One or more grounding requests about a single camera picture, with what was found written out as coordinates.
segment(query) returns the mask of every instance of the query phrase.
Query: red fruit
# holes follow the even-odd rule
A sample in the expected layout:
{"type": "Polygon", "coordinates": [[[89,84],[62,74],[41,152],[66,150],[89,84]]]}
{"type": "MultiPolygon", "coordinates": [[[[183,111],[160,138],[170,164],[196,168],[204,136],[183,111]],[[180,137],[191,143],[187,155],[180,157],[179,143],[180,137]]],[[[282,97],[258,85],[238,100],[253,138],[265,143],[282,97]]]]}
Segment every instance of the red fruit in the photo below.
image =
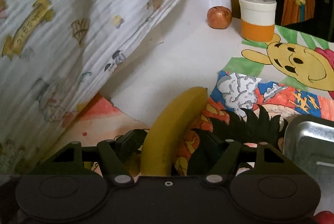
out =
{"type": "Polygon", "coordinates": [[[208,23],[211,28],[226,29],[232,21],[232,12],[223,6],[210,8],[207,14],[208,23]]]}
{"type": "Polygon", "coordinates": [[[318,224],[334,224],[334,214],[330,211],[319,212],[313,218],[318,224]]]}

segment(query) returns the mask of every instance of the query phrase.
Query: cartoon nose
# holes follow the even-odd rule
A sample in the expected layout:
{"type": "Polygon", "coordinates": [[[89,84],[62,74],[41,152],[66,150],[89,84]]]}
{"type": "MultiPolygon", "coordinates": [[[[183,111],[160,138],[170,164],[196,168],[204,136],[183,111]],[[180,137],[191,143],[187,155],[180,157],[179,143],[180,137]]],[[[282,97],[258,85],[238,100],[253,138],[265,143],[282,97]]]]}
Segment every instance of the cartoon nose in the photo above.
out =
{"type": "Polygon", "coordinates": [[[299,58],[297,58],[297,57],[294,57],[294,58],[293,58],[293,61],[294,61],[295,63],[297,63],[297,64],[304,64],[304,62],[303,62],[302,60],[300,60],[299,58]]]}

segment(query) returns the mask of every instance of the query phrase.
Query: jar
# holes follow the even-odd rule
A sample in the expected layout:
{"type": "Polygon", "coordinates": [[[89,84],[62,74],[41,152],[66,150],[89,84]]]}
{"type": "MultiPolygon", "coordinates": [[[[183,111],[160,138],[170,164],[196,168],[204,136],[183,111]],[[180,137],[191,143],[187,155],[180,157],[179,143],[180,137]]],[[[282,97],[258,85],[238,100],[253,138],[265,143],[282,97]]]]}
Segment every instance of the jar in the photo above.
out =
{"type": "Polygon", "coordinates": [[[244,38],[268,42],[275,30],[276,0],[239,0],[244,38]]]}

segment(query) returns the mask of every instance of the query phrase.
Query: painted jar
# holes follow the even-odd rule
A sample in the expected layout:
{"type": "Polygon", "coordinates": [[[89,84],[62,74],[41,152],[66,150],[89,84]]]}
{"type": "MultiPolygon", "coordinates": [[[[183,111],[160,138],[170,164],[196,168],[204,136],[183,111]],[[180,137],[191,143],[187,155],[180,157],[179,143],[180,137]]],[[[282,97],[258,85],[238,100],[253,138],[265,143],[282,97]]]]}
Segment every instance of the painted jar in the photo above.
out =
{"type": "Polygon", "coordinates": [[[244,38],[267,42],[275,29],[276,0],[239,0],[244,38]]]}

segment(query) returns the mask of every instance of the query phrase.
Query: silver container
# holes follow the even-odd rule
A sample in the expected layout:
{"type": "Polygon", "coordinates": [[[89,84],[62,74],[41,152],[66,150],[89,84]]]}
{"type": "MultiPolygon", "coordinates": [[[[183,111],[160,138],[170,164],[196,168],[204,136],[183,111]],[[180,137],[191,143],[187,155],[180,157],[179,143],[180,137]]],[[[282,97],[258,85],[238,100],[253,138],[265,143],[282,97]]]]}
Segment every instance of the silver container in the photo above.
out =
{"type": "Polygon", "coordinates": [[[334,122],[311,115],[296,117],[285,131],[283,154],[319,184],[316,213],[334,212],[334,122]]]}

